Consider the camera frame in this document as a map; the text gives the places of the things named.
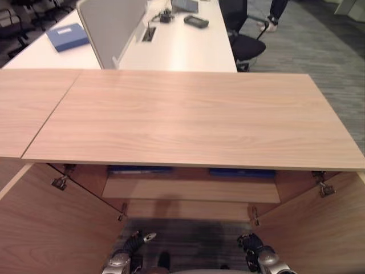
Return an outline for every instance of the black device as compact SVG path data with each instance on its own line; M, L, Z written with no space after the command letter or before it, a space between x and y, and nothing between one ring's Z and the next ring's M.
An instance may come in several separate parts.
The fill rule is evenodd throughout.
M175 16L170 9L164 9L158 15L155 15L150 22L170 23L174 18Z
M198 27L199 29L204 29L209 24L208 20L204 20L204 19L192 16L192 15L186 16L184 18L184 22L186 24L192 25L194 27Z

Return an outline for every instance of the person's leg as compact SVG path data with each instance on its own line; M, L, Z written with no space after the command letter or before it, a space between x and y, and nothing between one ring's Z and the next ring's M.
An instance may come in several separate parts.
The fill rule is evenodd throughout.
M270 8L269 20L277 25L289 0L273 0Z
M274 32L278 28L279 19L283 14L285 7L289 0L272 0L270 15L267 17L269 19L269 27L266 31Z

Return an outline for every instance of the wood grain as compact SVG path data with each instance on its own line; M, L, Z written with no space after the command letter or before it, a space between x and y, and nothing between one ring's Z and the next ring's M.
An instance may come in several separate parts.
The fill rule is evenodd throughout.
M365 170L324 96L298 74L84 71L24 158Z
M0 157L20 158L79 70L0 70Z
M71 174L72 180L113 206L116 210L121 211L123 204L128 204L128 200L102 197L107 178L108 166L96 164L78 164Z
M129 218L250 221L246 203L130 200Z
M119 213L60 173L36 164L0 200L0 273L101 273L120 233Z
M327 182L336 194L313 188L261 216L255 232L297 273L365 273L365 175Z
M173 174L110 175L105 198L279 203L272 179L210 176L205 168Z
M19 159L0 158L0 191L24 164L25 162Z
M327 172L324 175L324 179L329 180L337 174L338 172ZM299 196L313 187L318 187L310 171L278 171L275 176L275 184L282 203Z

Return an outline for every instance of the mobile phone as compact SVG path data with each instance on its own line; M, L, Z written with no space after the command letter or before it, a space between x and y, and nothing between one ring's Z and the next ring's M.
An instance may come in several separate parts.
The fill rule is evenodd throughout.
M208 20L204 20L204 19L192 16L192 15L186 16L184 18L184 22L186 24L192 25L194 27L198 27L199 29L203 29L203 28L207 27L209 24Z

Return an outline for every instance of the sneaker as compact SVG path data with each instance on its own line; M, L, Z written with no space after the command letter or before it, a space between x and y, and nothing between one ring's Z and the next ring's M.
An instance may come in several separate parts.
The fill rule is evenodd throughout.
M274 25L273 23L269 22L269 27L267 28L266 32L274 33L277 30L278 26Z
M170 270L170 254L169 252L162 252L159 257L159 262L157 263L158 267L164 267L167 270Z

